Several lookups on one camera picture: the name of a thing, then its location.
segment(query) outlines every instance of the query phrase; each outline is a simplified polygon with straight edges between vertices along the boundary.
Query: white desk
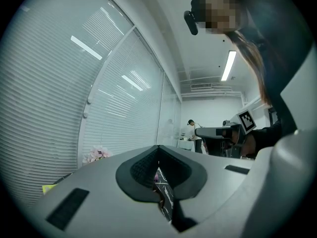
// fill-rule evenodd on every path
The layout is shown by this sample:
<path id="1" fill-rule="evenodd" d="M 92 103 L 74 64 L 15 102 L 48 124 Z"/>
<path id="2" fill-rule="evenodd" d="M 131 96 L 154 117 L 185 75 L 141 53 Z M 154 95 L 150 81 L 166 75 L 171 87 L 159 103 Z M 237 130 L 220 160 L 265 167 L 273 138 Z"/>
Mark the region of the white desk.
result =
<path id="1" fill-rule="evenodd" d="M 194 142 L 193 141 L 179 140 L 177 147 L 185 149 L 185 150 L 189 150 L 189 151 L 192 151 L 192 152 L 195 151 L 195 146 L 194 146 Z"/>

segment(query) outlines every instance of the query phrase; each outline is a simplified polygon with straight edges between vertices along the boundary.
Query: earphone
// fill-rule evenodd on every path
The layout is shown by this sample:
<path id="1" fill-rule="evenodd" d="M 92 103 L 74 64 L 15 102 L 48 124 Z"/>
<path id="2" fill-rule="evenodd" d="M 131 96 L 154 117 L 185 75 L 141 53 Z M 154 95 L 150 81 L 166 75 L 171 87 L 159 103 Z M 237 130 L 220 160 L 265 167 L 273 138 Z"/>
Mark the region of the earphone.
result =
<path id="1" fill-rule="evenodd" d="M 190 30 L 190 32 L 192 33 L 192 35 L 197 35 L 198 34 L 198 28 L 195 22 L 195 18 L 192 14 L 191 11 L 185 11 L 184 12 L 184 19 L 188 25 L 188 28 Z"/>

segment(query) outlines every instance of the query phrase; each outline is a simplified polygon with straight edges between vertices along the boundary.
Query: ceiling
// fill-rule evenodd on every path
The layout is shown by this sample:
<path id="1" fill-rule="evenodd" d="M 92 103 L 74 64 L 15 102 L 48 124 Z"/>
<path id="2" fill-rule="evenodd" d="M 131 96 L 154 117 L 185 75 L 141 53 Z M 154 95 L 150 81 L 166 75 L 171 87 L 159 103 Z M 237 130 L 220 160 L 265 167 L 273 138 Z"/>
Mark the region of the ceiling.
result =
<path id="1" fill-rule="evenodd" d="M 190 10 L 191 0 L 141 0 L 156 20 L 175 60 L 181 84 L 181 93 L 191 92 L 194 83 L 219 83 L 228 53 L 235 47 L 224 35 L 208 34 L 200 29 L 190 33 L 183 18 Z M 250 80 L 250 69 L 237 53 L 231 73 L 224 84 L 234 91 L 244 91 Z"/>

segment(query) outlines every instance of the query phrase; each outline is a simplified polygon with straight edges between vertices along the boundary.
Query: dark jacket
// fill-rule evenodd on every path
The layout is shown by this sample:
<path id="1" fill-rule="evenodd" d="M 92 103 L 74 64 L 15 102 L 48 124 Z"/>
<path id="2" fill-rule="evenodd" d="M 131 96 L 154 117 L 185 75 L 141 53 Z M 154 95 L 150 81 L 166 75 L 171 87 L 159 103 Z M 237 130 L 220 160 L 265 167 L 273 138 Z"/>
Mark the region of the dark jacket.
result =
<path id="1" fill-rule="evenodd" d="M 257 153 L 296 130 L 295 122 L 280 93 L 302 65 L 311 49 L 313 38 L 304 18 L 291 0 L 245 2 L 266 42 L 255 37 L 252 31 L 243 29 L 241 32 L 259 47 L 265 66 L 264 84 L 279 118 L 271 127 L 252 131 Z"/>

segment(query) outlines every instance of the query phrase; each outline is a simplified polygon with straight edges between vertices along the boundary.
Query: person in white shirt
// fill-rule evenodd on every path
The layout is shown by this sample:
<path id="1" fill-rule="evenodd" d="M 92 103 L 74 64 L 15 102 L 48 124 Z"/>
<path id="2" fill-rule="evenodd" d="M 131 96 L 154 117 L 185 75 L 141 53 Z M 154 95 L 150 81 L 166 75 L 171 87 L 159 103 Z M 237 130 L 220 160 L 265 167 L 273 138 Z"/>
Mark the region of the person in white shirt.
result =
<path id="1" fill-rule="evenodd" d="M 197 128 L 201 128 L 201 126 L 198 123 L 194 122 L 193 120 L 189 120 L 187 125 L 194 126 L 194 131 Z M 194 144 L 195 144 L 195 152 L 196 153 L 203 153 L 203 151 L 202 151 L 203 140 L 200 137 L 196 136 L 195 134 L 193 134 L 192 140 L 194 141 Z"/>

